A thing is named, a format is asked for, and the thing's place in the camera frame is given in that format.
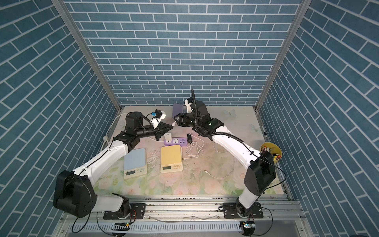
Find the purple power strip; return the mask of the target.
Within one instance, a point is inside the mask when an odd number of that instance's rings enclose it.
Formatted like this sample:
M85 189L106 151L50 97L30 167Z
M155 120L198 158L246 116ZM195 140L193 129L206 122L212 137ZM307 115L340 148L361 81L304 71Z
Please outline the purple power strip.
M187 138L172 138L169 141L164 141L165 146L173 146L173 145L180 145L182 147L186 147L188 145L188 139Z

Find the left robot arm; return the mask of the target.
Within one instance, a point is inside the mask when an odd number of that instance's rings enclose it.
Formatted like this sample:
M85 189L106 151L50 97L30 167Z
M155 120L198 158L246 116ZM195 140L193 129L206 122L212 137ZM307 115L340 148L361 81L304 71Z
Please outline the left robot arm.
M130 153L145 137L159 140L173 126L163 122L166 113L152 112L148 125L141 112L127 113L126 126L110 144L95 157L75 168L64 170L56 177L53 206L59 210L83 218L92 212L109 212L117 219L125 219L130 214L129 198L119 194L97 195L93 186L116 161Z

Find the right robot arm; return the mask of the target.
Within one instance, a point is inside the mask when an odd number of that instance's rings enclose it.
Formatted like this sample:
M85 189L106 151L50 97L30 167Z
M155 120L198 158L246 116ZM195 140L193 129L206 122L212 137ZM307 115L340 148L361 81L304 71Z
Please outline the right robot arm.
M246 169L245 189L238 197L236 207L241 213L247 215L247 211L276 178L273 155L253 149L242 139L233 135L223 122L211 117L203 102L190 101L186 108L186 112L178 111L173 114L176 124L181 127L191 127L200 136L221 145Z

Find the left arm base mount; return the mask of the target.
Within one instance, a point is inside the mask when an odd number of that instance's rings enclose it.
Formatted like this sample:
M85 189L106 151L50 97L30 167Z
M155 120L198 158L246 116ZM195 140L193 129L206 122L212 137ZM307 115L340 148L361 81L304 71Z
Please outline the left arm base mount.
M143 219L146 210L145 203L132 203L126 204L120 208L119 211L104 213L104 220L140 220Z

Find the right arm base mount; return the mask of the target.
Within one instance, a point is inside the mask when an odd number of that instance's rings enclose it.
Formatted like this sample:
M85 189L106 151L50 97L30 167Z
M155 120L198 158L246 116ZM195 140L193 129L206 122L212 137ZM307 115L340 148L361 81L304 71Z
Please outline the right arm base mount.
M254 203L250 208L245 208L240 203L224 202L219 209L223 212L225 219L237 219L237 218L258 218L264 217L261 204L259 202Z

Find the white charger adapter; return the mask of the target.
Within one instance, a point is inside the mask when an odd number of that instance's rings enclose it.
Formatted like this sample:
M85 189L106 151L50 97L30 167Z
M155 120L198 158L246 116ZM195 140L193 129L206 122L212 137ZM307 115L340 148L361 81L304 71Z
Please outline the white charger adapter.
M164 139L165 139L165 143L171 143L171 141L172 141L172 134L171 133L166 133L165 135L164 135Z

